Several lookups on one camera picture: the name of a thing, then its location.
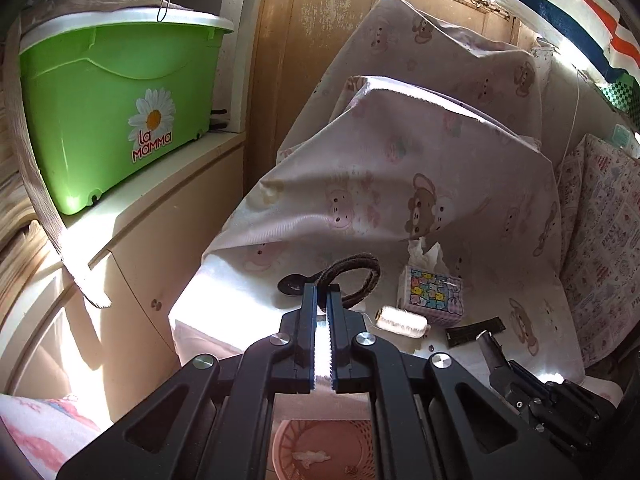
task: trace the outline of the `metal screw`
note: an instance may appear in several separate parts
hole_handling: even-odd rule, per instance
[[[431,356],[431,362],[436,368],[449,368],[451,366],[451,357],[447,354],[434,354]]]
[[[278,332],[269,337],[269,343],[276,346],[284,346],[289,341],[291,341],[291,338],[286,332]]]
[[[211,368],[213,366],[213,361],[213,355],[200,354],[193,358],[193,366],[198,370],[205,370],[206,368]]]
[[[373,343],[376,342],[376,336],[374,336],[373,334],[370,334],[369,332],[360,332],[356,336],[356,342],[359,345],[371,346],[373,345]]]

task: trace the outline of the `daisy sticker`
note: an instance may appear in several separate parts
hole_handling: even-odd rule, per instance
[[[133,162],[171,143],[175,114],[171,92],[164,88],[147,89],[145,97],[136,100],[136,108],[139,113],[129,119],[129,125],[133,126],[129,134]]]

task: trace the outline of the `pink plastic basket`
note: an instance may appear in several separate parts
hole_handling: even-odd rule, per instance
[[[296,452],[330,456],[305,468]],[[368,420],[284,420],[273,441],[279,480],[375,480],[371,423]]]

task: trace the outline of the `thread spool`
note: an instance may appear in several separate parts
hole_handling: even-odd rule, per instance
[[[422,337],[431,328],[423,316],[392,306],[384,306],[376,312],[376,326],[380,330],[413,338]]]

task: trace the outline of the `striped curtain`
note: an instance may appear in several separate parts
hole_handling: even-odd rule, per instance
[[[575,46],[584,55],[576,66],[596,82],[613,83],[622,69],[640,81],[640,47],[609,0],[496,1],[561,49]]]

